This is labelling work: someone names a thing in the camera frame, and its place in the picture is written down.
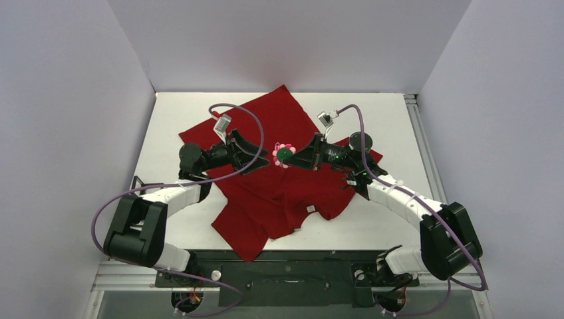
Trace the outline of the aluminium frame rail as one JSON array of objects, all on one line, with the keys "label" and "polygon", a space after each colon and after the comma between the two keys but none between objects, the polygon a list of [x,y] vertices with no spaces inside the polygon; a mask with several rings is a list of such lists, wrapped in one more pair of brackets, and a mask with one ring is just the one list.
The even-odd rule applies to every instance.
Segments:
[{"label": "aluminium frame rail", "polygon": [[[470,267],[466,267],[463,272],[455,275],[455,279],[472,286],[480,286],[480,277],[476,272],[470,272]],[[158,275],[154,269],[133,266],[117,261],[102,261],[97,270],[92,285],[92,291],[134,291],[134,292],[189,292],[195,289],[196,292],[218,292],[219,286],[211,284],[206,286],[198,284],[196,288],[181,286],[164,286],[156,284]],[[418,275],[419,283],[408,287],[412,290],[447,290],[446,281],[440,281],[429,273]]]}]

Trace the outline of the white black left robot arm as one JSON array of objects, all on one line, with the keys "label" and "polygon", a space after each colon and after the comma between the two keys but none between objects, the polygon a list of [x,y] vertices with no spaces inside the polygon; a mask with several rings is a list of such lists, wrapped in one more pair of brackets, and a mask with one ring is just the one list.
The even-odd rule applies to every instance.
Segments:
[{"label": "white black left robot arm", "polygon": [[195,143],[184,144],[179,150],[177,182],[162,184],[153,193],[134,190],[120,197],[102,251],[123,262],[172,270],[173,278],[183,286],[195,283],[197,258],[166,242],[168,218],[209,195],[218,181],[207,175],[209,170],[230,166],[236,174],[245,175],[269,165],[266,157],[262,144],[248,142],[237,130],[207,150]]}]

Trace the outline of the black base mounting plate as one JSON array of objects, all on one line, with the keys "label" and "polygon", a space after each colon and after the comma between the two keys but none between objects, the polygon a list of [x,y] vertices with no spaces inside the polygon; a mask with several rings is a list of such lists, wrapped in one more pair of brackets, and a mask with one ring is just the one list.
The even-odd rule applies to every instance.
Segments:
[{"label": "black base mounting plate", "polygon": [[375,302],[394,304],[405,287],[419,285],[414,274],[394,275],[381,265],[382,250],[375,251],[263,251],[251,262],[233,251],[196,251],[196,266],[190,273],[220,282],[203,282],[159,272],[158,288],[179,292],[174,300],[191,296],[204,299],[204,291],[219,294],[219,305],[241,299],[241,306],[330,306],[350,304],[372,307]]}]

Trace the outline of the right side aluminium rail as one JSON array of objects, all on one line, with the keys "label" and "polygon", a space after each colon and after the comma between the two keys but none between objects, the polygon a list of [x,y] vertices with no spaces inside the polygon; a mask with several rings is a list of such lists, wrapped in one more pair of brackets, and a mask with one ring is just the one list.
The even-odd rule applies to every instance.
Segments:
[{"label": "right side aluminium rail", "polygon": [[410,117],[410,121],[412,123],[412,129],[414,130],[414,135],[418,144],[418,149],[422,158],[432,197],[435,200],[441,201],[442,203],[447,203],[448,199],[444,191],[444,186],[442,184],[438,167],[432,154],[432,150],[430,148],[430,144],[422,122],[420,108],[417,101],[418,95],[404,94],[403,97],[408,115]]}]

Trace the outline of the pink flower brooch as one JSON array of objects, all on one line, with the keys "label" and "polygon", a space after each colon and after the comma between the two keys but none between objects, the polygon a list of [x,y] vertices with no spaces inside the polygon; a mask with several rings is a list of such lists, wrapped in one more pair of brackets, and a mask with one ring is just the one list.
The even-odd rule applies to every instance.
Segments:
[{"label": "pink flower brooch", "polygon": [[274,164],[283,169],[287,169],[289,166],[283,161],[291,157],[296,151],[296,148],[292,144],[281,144],[277,142],[272,151]]}]

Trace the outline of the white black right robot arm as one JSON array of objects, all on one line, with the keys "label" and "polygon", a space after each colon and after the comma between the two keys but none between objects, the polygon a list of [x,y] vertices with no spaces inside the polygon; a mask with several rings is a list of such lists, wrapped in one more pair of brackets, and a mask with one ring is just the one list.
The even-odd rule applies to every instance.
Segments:
[{"label": "white black right robot arm", "polygon": [[371,147],[371,137],[361,132],[353,133],[343,146],[330,144],[316,133],[302,150],[279,145],[273,156],[283,167],[318,171],[329,165],[343,172],[359,195],[385,206],[419,231],[419,246],[400,245],[378,257],[375,275],[379,281],[391,284],[402,274],[416,272],[447,280],[469,265],[483,273],[478,262],[483,249],[466,208],[435,201],[402,185],[378,166]]}]

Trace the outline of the red t-shirt garment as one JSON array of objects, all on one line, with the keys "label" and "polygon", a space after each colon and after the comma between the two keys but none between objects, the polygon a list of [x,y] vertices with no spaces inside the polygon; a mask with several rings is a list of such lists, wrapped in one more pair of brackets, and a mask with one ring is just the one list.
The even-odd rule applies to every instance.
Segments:
[{"label": "red t-shirt garment", "polygon": [[[264,149],[271,153],[277,142],[303,149],[319,130],[285,86],[246,102],[263,126]],[[318,172],[270,164],[247,175],[216,182],[227,198],[212,227],[244,261],[254,260],[269,239],[290,235],[312,213],[324,219],[338,217],[355,196],[345,186],[345,175],[324,165]]]}]

